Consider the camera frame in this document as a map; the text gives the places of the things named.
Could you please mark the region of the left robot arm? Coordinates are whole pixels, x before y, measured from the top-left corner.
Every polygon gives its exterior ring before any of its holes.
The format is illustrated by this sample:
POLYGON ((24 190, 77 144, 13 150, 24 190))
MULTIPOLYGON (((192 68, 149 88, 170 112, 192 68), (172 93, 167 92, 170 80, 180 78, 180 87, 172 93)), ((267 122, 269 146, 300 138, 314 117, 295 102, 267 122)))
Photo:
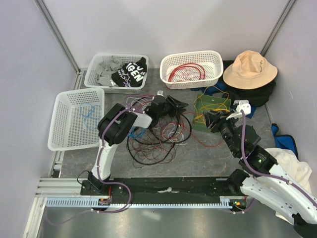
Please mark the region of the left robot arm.
POLYGON ((95 165, 88 175, 92 190, 98 195, 107 193, 114 154, 132 128, 153 128, 165 116, 180 119, 188 106, 185 102, 162 94, 154 96, 144 109, 115 104, 97 126, 100 146, 95 165))

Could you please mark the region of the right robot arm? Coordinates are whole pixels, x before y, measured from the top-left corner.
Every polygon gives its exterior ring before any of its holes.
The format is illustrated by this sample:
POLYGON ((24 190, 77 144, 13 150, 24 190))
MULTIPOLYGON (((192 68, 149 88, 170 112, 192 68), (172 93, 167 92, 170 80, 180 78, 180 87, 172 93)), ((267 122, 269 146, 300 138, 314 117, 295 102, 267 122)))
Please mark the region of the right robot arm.
POLYGON ((242 169, 227 182, 232 195, 243 193, 282 215, 303 238, 317 236, 317 199, 258 145, 260 137, 246 124, 246 112, 204 112, 206 127, 219 132, 242 169))

